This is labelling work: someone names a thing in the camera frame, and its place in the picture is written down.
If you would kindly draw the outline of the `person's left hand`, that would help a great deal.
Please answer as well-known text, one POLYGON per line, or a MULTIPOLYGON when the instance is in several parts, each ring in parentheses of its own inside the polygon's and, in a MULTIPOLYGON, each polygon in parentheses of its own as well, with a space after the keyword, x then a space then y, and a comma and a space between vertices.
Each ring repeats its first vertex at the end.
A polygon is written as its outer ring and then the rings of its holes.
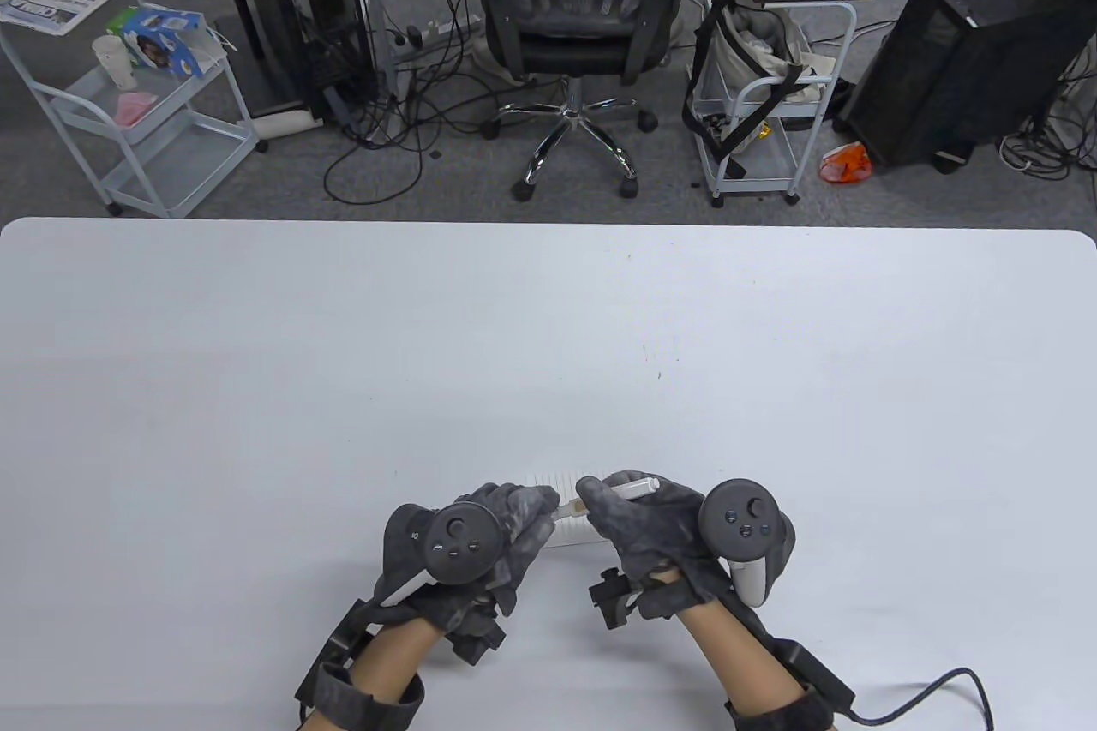
POLYGON ((474 665, 483 653, 502 645, 506 634, 498 620, 513 612, 525 571, 554 532, 552 515, 559 507, 559 493, 487 483, 459 501, 478 504, 499 522, 501 551, 491 567, 467 583, 427 584, 399 604, 376 605, 369 625, 399 626, 423 618, 446 637, 459 659, 474 665))

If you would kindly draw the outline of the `person's right hand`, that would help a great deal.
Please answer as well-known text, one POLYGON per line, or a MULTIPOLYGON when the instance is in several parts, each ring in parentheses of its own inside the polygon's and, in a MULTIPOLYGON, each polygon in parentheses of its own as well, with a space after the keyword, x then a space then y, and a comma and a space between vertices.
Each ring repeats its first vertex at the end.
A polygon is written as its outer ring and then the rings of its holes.
POLYGON ((626 470, 584 476, 576 491, 595 531, 614 544, 644 619, 668 619, 700 605, 723 605, 766 649, 773 637, 757 609, 783 574, 794 527, 771 492, 745 479, 706 494, 658 477, 653 494, 627 501, 618 487, 642 477, 626 470))

